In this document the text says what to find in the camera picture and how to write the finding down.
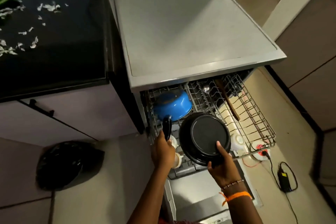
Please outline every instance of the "black pan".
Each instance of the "black pan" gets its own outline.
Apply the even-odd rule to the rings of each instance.
[[[216,148],[216,141],[220,141],[227,152],[231,147],[226,125],[213,115],[199,112],[189,115],[183,121],[179,140],[186,156],[201,166],[207,166],[209,161],[214,166],[223,162],[223,157]]]

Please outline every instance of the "orange thread bracelet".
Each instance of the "orange thread bracelet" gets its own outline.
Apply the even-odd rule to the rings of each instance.
[[[246,192],[246,191],[243,191],[243,192],[237,192],[237,193],[235,193],[235,194],[233,194],[233,195],[231,195],[231,196],[229,196],[229,197],[226,197],[226,196],[224,195],[223,192],[219,192],[219,193],[220,193],[221,195],[223,195],[223,197],[225,197],[225,201],[223,202],[222,206],[224,206],[226,202],[229,202],[229,201],[231,201],[231,200],[233,200],[233,199],[235,199],[235,198],[242,197],[242,196],[248,196],[248,197],[250,197],[250,198],[252,199],[250,193],[248,193],[248,192]]]

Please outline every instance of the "dishwasher rack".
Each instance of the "dishwasher rack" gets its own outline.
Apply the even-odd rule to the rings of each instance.
[[[220,118],[228,127],[230,134],[239,133],[245,140],[245,150],[234,152],[233,158],[243,158],[255,153],[258,153],[264,149],[275,146],[275,132],[267,122],[266,118],[258,108],[257,104],[249,94],[246,86],[239,77],[238,74],[226,74],[222,78],[225,87],[225,92],[230,98],[236,112],[241,117],[240,121],[235,120],[232,112],[229,109],[228,104],[222,97],[222,94],[214,82],[214,78],[206,78],[196,81],[190,81],[184,84],[171,85],[158,89],[149,90],[146,92],[147,100],[149,102],[148,112],[150,115],[150,121],[152,129],[155,132],[155,136],[162,129],[162,122],[158,120],[157,116],[153,113],[153,105],[156,98],[163,92],[173,89],[183,89],[187,92],[189,99],[192,102],[192,109],[182,119],[173,122],[173,129],[181,126],[183,120],[194,112],[203,112],[211,115],[215,115]],[[210,85],[210,96],[202,91],[202,85]],[[175,133],[175,138],[179,143],[179,137]],[[254,141],[261,142],[261,147],[255,148],[252,144]]]

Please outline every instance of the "electrical extension cord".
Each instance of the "electrical extension cord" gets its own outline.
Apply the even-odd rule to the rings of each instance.
[[[297,220],[297,217],[296,217],[296,214],[294,212],[294,209],[292,207],[292,204],[289,201],[288,196],[287,196],[287,193],[295,191],[298,188],[298,183],[297,183],[296,176],[295,176],[293,170],[289,167],[289,165],[286,162],[283,162],[283,161],[280,162],[279,163],[279,168],[278,168],[278,179],[279,179],[279,183],[278,183],[277,179],[275,178],[274,172],[273,172],[273,163],[271,161],[270,155],[268,154],[267,151],[262,151],[261,153],[263,154],[263,156],[266,156],[269,159],[269,161],[271,163],[271,171],[272,171],[272,175],[274,177],[274,180],[275,180],[278,188],[285,194],[285,196],[286,196],[286,198],[288,200],[289,206],[290,206],[290,208],[291,208],[291,210],[292,210],[292,212],[294,214],[294,217],[295,217],[295,220],[296,220],[296,224],[299,224],[299,222]],[[296,187],[294,189],[291,188],[291,185],[290,185],[290,182],[289,182],[289,178],[288,178],[288,174],[281,167],[282,164],[285,164],[289,168],[289,170],[292,172],[292,175],[294,177],[295,184],[296,184]]]

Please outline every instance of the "hand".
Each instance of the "hand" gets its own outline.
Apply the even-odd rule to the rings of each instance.
[[[175,162],[175,148],[171,145],[171,140],[166,141],[161,130],[152,146],[152,160],[156,168],[170,170]]]
[[[240,180],[241,177],[232,157],[221,146],[219,141],[216,142],[216,146],[220,154],[224,157],[224,161],[221,165],[216,166],[215,168],[211,167],[211,161],[209,161],[208,171],[219,187],[223,188],[232,182]]]

